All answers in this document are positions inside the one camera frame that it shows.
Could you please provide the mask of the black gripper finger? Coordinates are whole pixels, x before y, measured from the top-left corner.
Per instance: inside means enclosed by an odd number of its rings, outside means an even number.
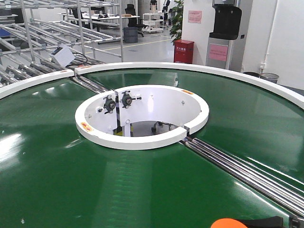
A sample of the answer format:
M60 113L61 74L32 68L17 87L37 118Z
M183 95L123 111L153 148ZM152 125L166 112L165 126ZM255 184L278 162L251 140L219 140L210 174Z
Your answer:
M240 219L242 224L248 228L283 228L284 220L280 216L262 219Z

